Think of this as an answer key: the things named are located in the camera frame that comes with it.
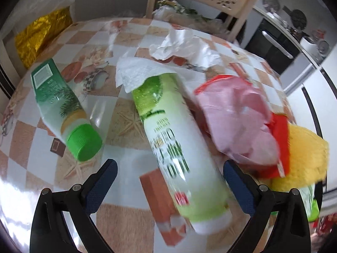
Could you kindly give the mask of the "white paper towel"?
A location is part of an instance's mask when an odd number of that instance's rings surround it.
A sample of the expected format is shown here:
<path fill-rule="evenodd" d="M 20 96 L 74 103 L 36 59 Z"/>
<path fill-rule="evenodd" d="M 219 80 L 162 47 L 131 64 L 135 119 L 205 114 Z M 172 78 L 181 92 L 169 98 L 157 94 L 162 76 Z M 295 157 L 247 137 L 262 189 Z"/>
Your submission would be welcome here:
<path fill-rule="evenodd" d="M 162 64 L 146 58 L 123 57 L 116 64 L 115 85 L 123 86 L 126 93 L 139 88 L 147 78 L 162 74 L 181 74 L 182 67 Z"/>

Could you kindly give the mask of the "crumpled white paper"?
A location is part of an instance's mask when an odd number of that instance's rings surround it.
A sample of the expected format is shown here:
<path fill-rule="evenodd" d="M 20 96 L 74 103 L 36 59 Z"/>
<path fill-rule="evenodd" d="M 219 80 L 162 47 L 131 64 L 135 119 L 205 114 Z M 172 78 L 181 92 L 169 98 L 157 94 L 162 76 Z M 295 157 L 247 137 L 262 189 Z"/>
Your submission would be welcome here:
<path fill-rule="evenodd" d="M 172 56 L 181 57 L 189 64 L 207 69 L 221 63 L 218 52 L 210 45 L 195 36 L 192 30 L 171 30 L 161 44 L 151 44 L 149 54 L 160 61 Z"/>

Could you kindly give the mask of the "vegetables in plastic bag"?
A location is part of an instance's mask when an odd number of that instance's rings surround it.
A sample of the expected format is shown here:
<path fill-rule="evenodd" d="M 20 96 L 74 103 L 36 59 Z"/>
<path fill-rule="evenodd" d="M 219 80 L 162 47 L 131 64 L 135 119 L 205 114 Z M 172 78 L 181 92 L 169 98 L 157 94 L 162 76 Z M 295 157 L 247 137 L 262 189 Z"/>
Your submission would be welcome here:
<path fill-rule="evenodd" d="M 158 21 L 189 27 L 222 38 L 229 34 L 225 23 L 220 19 L 206 18 L 194 9 L 186 8 L 177 1 L 159 1 L 152 17 Z"/>

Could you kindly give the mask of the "gold foil bag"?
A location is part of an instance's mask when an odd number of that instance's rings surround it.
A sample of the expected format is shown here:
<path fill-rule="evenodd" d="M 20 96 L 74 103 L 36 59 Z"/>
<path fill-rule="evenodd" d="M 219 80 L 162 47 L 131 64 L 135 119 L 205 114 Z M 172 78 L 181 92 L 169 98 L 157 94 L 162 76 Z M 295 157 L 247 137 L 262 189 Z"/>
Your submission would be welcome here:
<path fill-rule="evenodd" d="M 15 48 L 25 69 L 29 69 L 45 48 L 72 24 L 70 7 L 37 18 L 14 37 Z"/>

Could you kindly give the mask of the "yellow corrugated sponge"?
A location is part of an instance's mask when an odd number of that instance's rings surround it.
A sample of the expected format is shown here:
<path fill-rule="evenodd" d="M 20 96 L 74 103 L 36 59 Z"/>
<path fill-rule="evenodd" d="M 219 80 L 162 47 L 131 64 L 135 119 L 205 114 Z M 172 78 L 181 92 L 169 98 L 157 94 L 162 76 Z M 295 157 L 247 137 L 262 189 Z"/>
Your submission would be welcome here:
<path fill-rule="evenodd" d="M 287 127 L 269 125 L 280 146 L 280 152 L 289 152 L 289 170 L 284 177 L 259 175 L 258 179 L 275 191 L 289 191 L 315 184 L 327 175 L 328 143 L 312 131 L 297 125 Z"/>

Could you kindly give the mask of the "green snack bag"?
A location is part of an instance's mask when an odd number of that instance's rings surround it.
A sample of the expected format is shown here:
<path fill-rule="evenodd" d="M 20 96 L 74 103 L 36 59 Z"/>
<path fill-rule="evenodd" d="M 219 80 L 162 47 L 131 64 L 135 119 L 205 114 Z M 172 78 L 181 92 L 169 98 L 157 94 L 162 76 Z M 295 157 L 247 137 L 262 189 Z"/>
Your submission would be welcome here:
<path fill-rule="evenodd" d="M 308 221 L 310 223 L 314 222 L 318 218 L 320 213 L 317 201 L 318 197 L 315 196 L 315 189 L 317 187 L 318 187 L 317 184 L 312 184 L 306 187 L 298 188 L 303 200 Z"/>

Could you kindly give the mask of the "white refrigerator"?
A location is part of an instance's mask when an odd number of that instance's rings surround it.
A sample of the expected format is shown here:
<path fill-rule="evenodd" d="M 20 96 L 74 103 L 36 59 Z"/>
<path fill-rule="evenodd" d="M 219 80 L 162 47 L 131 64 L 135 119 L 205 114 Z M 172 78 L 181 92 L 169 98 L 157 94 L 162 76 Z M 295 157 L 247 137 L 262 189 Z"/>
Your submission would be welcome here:
<path fill-rule="evenodd" d="M 289 11 L 307 18 L 306 34 L 324 33 L 327 55 L 309 52 L 311 66 L 285 72 L 283 84 L 298 125 L 313 130 L 329 144 L 327 176 L 323 183 L 322 215 L 336 212 L 336 0 L 282 0 Z"/>

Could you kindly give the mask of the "green cap milk bottle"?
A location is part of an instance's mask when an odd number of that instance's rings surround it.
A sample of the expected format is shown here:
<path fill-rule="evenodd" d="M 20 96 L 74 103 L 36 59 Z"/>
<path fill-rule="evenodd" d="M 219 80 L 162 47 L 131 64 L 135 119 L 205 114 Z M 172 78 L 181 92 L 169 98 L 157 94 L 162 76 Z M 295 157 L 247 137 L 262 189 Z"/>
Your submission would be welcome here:
<path fill-rule="evenodd" d="M 76 160 L 93 158 L 102 147 L 102 138 L 52 59 L 32 71 L 31 83 L 44 124 Z"/>

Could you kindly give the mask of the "black built-in oven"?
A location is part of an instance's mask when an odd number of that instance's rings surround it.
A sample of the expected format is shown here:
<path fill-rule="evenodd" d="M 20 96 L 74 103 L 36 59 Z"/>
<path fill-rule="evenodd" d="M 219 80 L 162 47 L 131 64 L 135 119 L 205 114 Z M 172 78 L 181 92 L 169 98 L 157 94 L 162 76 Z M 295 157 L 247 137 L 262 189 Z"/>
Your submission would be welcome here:
<path fill-rule="evenodd" d="M 263 19 L 245 49 L 267 61 L 281 75 L 299 55 L 299 49 L 274 25 Z"/>

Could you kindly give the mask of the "checkered tablecloth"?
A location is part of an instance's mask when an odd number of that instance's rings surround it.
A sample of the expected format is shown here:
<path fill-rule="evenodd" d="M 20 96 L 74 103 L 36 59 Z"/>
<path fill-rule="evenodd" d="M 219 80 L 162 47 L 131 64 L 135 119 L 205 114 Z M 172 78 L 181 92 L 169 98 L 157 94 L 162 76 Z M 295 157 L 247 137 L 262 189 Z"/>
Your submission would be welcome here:
<path fill-rule="evenodd" d="M 68 150 L 52 151 L 54 134 L 44 125 L 29 74 L 17 83 L 1 110 L 1 222 L 21 252 L 29 251 L 30 230 L 39 194 L 83 183 L 106 159 L 118 176 L 100 209 L 92 215 L 115 252 L 226 252 L 248 216 L 233 203 L 234 222 L 211 236 L 190 232 L 176 246 L 165 244 L 147 203 L 140 176 L 157 168 L 132 96 L 115 85 L 121 56 L 148 58 L 174 25 L 144 18 L 112 18 L 76 23 L 36 60 L 52 58 L 79 97 L 103 140 L 100 152 L 80 163 Z"/>

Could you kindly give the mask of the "clear plastic bag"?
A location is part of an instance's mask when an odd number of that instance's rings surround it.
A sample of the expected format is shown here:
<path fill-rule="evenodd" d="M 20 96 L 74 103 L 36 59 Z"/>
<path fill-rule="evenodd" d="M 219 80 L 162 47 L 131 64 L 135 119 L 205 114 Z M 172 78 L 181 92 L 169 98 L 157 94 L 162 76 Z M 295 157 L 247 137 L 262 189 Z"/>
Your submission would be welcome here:
<path fill-rule="evenodd" d="M 37 18 L 71 6 L 76 0 L 19 0 L 1 25 L 1 36 L 11 30 L 20 32 Z"/>

